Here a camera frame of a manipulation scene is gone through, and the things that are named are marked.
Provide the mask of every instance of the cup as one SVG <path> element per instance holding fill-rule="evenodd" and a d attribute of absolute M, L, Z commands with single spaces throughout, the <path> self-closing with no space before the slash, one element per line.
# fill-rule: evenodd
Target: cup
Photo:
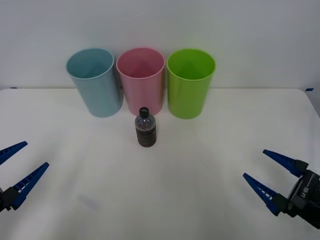
<path fill-rule="evenodd" d="M 164 56 L 151 48 L 134 48 L 123 53 L 116 61 L 128 103 L 135 116 L 147 107 L 152 115 L 160 112 L 164 100 Z"/>
<path fill-rule="evenodd" d="M 207 52 L 185 48 L 167 60 L 168 108 L 181 119 L 197 117 L 205 104 L 215 60 Z"/>
<path fill-rule="evenodd" d="M 122 106 L 114 62 L 107 50 L 90 48 L 77 52 L 66 63 L 66 71 L 93 116 L 112 116 Z"/>

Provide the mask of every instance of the pink cup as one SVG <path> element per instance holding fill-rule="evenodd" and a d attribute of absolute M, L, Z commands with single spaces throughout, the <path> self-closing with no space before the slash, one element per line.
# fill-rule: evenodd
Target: pink cup
<path fill-rule="evenodd" d="M 139 115 L 142 107 L 147 107 L 153 115 L 160 112 L 164 102 L 165 65 L 164 56 L 148 47 L 126 51 L 116 61 L 128 108 L 134 115 Z"/>

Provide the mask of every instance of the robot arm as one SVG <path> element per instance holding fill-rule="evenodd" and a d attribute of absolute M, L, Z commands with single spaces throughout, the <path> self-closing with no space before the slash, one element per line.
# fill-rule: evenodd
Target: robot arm
<path fill-rule="evenodd" d="M 27 142 L 23 141 L 1 150 L 0 165 L 3 164 L 6 160 L 8 160 L 10 157 L 12 157 L 19 150 L 24 148 L 26 145 L 28 145 Z M 9 187 L 5 191 L 2 191 L 0 188 L 0 212 L 4 209 L 7 209 L 9 211 L 11 208 L 17 210 L 25 201 L 29 192 L 36 185 L 36 183 L 48 167 L 49 164 L 45 162 L 31 174 L 19 181 L 16 185 Z"/>
<path fill-rule="evenodd" d="M 320 176 L 307 170 L 308 163 L 304 161 L 294 160 L 269 150 L 264 150 L 263 153 L 299 178 L 289 197 L 285 198 L 246 173 L 243 174 L 244 179 L 275 216 L 278 216 L 280 212 L 292 218 L 298 215 L 315 228 L 320 229 Z"/>

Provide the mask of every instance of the bottle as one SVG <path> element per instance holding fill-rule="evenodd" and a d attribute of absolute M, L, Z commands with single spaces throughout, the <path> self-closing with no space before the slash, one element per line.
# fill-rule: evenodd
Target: bottle
<path fill-rule="evenodd" d="M 139 116 L 134 121 L 136 136 L 141 146 L 149 148 L 156 143 L 156 119 L 149 114 L 147 107 L 142 107 L 139 110 Z"/>

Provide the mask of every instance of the bottle cap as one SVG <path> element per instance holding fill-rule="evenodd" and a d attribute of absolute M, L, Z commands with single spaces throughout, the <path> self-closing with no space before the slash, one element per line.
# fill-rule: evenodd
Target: bottle cap
<path fill-rule="evenodd" d="M 148 118 L 149 117 L 149 109 L 145 106 L 140 108 L 139 116 L 142 117 L 143 119 Z"/>

